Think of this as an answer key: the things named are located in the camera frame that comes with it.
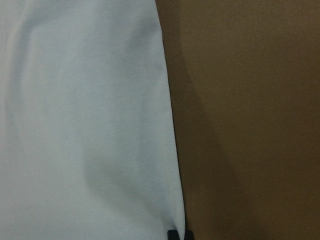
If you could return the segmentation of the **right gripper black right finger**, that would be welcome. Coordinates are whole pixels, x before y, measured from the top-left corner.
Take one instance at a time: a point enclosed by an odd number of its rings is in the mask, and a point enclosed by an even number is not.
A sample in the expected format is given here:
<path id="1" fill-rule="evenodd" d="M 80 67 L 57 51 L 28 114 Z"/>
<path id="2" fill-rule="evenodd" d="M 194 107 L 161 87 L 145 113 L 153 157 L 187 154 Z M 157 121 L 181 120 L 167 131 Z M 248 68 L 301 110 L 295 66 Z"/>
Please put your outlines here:
<path id="1" fill-rule="evenodd" d="M 184 240 L 195 240 L 194 233 L 191 230 L 186 230 Z"/>

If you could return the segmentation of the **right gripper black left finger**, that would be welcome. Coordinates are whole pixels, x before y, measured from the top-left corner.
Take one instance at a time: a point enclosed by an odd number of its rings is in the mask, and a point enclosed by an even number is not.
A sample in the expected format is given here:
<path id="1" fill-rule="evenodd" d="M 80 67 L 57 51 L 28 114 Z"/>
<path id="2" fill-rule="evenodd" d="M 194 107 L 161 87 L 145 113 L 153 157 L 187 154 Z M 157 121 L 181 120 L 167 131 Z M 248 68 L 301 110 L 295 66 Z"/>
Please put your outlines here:
<path id="1" fill-rule="evenodd" d="M 168 240 L 180 240 L 180 236 L 177 230 L 171 229 L 167 232 Z"/>

